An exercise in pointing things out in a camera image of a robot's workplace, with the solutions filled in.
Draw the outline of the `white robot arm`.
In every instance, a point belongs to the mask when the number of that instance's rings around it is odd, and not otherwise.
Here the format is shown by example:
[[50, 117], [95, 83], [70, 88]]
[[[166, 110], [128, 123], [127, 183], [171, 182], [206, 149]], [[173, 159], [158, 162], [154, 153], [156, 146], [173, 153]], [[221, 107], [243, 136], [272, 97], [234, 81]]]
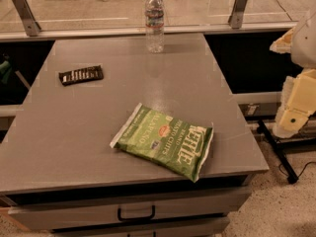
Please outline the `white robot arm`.
[[316, 15], [310, 9], [298, 24], [275, 40], [270, 50], [289, 53], [303, 70], [287, 76], [282, 86], [280, 107], [273, 133], [280, 138], [296, 134], [316, 112]]

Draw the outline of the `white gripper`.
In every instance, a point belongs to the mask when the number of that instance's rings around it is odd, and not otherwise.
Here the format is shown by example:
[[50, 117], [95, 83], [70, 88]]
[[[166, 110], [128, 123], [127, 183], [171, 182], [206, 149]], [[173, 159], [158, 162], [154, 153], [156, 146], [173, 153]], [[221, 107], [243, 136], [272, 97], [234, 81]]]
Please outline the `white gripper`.
[[[294, 29], [290, 29], [275, 40], [270, 46], [270, 51], [280, 54], [291, 53], [293, 32]], [[316, 112], [316, 70], [304, 69], [295, 78], [287, 76], [280, 101], [273, 133], [279, 138], [290, 138]]]

